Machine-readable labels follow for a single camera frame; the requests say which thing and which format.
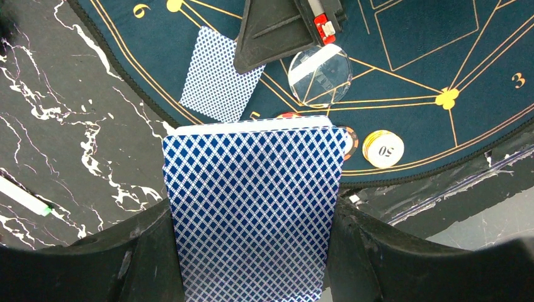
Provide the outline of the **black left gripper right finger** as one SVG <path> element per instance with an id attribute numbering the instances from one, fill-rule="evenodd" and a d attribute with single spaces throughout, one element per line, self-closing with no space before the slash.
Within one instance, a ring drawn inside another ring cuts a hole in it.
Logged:
<path id="1" fill-rule="evenodd" d="M 334 301 L 532 301 L 533 239 L 457 249 L 404 233 L 340 198 L 327 274 Z"/>

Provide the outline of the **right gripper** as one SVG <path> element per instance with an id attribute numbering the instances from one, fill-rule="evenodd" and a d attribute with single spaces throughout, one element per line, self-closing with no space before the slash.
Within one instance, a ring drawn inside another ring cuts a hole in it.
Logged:
<path id="1" fill-rule="evenodd" d="M 340 0 L 253 0 L 244 3 L 234 67 L 240 74 L 336 41 L 347 16 Z"/>

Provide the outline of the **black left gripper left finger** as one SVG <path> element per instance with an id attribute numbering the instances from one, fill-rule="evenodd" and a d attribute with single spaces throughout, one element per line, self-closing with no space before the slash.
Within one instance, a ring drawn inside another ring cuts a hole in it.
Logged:
<path id="1" fill-rule="evenodd" d="M 1 248 L 2 301 L 183 301 L 167 199 L 69 246 Z"/>

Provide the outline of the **clear dealer button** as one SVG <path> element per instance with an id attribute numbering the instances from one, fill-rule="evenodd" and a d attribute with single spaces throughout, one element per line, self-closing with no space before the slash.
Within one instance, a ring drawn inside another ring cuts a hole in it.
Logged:
<path id="1" fill-rule="evenodd" d="M 322 109 L 344 98 L 353 80 L 353 68 L 347 53 L 332 43 L 296 54 L 287 77 L 300 105 Z"/>

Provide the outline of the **dealt card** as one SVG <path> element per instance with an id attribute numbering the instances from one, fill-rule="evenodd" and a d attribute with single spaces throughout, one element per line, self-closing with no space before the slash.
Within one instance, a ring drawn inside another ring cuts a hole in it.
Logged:
<path id="1" fill-rule="evenodd" d="M 236 46 L 237 42 L 219 32 L 200 28 L 180 105 L 222 123 L 240 120 L 265 66 L 238 73 Z"/>

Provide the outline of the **yellow chips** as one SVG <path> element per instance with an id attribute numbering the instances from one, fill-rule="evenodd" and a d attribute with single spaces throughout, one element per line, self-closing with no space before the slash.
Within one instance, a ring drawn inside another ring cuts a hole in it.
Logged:
<path id="1" fill-rule="evenodd" d="M 388 130 L 370 133 L 363 141 L 362 153 L 372 166 L 385 169 L 396 165 L 404 155 L 403 139 Z"/>

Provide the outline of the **brown chips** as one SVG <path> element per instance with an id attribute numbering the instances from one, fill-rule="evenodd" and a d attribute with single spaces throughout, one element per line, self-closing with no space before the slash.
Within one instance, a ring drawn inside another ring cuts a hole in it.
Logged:
<path id="1" fill-rule="evenodd" d="M 341 126 L 341 128 L 346 131 L 346 135 L 345 135 L 346 145 L 344 149 L 345 151 L 344 160 L 347 161 L 356 152 L 356 149 L 358 148 L 358 144 L 359 144 L 359 138 L 356 132 L 354 131 L 354 129 L 352 129 L 351 127 Z"/>

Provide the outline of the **blue playing card deck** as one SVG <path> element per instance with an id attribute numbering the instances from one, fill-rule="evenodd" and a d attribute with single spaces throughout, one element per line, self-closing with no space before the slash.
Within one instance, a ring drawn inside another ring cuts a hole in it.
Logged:
<path id="1" fill-rule="evenodd" d="M 186 301 L 317 301 L 347 131 L 324 115 L 181 126 L 162 141 Z"/>

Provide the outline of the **red chips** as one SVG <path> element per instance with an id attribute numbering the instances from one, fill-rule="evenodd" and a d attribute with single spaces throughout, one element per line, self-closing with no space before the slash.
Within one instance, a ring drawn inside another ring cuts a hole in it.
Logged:
<path id="1" fill-rule="evenodd" d="M 279 115 L 276 116 L 276 119 L 282 119 L 282 118 L 298 118 L 298 117 L 302 117 L 301 114 L 299 113 L 296 113 L 296 112 L 285 112 L 285 113 L 281 113 Z"/>

